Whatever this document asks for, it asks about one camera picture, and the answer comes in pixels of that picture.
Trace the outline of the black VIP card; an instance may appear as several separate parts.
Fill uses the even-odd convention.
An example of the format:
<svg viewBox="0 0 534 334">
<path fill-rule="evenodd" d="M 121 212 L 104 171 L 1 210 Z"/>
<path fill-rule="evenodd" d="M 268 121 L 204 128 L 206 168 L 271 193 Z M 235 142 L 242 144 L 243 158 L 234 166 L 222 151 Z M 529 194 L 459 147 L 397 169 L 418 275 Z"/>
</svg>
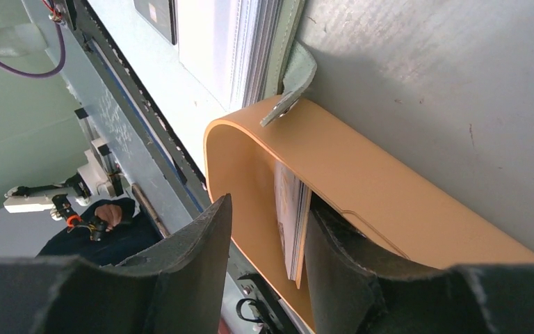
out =
<svg viewBox="0 0 534 334">
<path fill-rule="evenodd" d="M 177 44 L 177 11 L 174 0 L 133 0 L 135 9 L 171 45 Z"/>
</svg>

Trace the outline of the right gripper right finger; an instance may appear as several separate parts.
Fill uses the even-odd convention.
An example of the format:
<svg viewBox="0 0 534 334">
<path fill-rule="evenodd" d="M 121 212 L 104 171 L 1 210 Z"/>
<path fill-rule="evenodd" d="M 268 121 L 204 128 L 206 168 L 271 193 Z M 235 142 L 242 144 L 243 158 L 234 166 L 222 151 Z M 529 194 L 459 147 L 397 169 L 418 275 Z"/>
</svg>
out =
<svg viewBox="0 0 534 334">
<path fill-rule="evenodd" d="M 305 266 L 318 333 L 534 333 L 534 264 L 427 267 L 375 244 L 318 196 Z"/>
</svg>

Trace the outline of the operator hand in background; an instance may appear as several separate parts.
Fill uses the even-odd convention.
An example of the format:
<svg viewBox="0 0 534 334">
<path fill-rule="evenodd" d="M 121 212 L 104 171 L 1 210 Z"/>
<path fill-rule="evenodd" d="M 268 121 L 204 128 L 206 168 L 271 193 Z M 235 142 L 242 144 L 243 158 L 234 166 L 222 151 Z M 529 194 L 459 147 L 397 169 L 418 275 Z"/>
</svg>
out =
<svg viewBox="0 0 534 334">
<path fill-rule="evenodd" d="M 122 209 L 118 205 L 105 204 L 95 209 L 95 216 L 106 222 L 107 230 L 112 230 L 122 222 Z"/>
</svg>

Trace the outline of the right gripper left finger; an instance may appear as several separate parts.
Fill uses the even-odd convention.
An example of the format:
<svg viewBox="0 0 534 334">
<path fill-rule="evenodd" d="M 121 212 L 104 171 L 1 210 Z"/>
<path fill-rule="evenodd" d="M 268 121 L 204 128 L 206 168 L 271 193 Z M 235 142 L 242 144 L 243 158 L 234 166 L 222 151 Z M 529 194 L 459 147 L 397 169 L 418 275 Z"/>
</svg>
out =
<svg viewBox="0 0 534 334">
<path fill-rule="evenodd" d="M 0 333 L 217 333 L 232 197 L 115 266 L 0 257 Z"/>
</svg>

